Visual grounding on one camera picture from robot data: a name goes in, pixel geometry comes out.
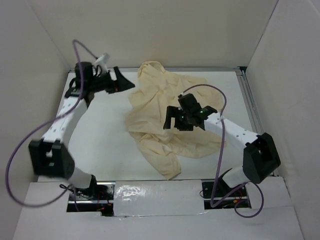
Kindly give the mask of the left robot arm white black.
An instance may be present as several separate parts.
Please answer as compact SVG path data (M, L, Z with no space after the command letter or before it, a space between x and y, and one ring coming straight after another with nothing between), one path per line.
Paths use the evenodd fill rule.
M76 167L68 150L71 136L81 117L88 110L95 93L114 94L133 89L135 85L125 78L117 66L113 67L116 79L109 70L87 61L75 65L75 77L63 99L58 119L39 140L31 140L28 149L33 171L37 176L58 178L72 184L86 199L97 197L99 187L96 177Z

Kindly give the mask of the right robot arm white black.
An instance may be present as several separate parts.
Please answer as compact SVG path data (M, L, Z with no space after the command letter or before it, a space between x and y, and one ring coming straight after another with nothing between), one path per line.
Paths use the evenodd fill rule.
M242 152L242 164L222 174L218 190L230 196L237 186L252 182L260 184L281 165L281 160L272 136L258 134L240 127L221 116L211 106L201 107L193 94L178 97L179 106L168 106L164 129L174 127L179 131L193 131L195 127L220 136Z

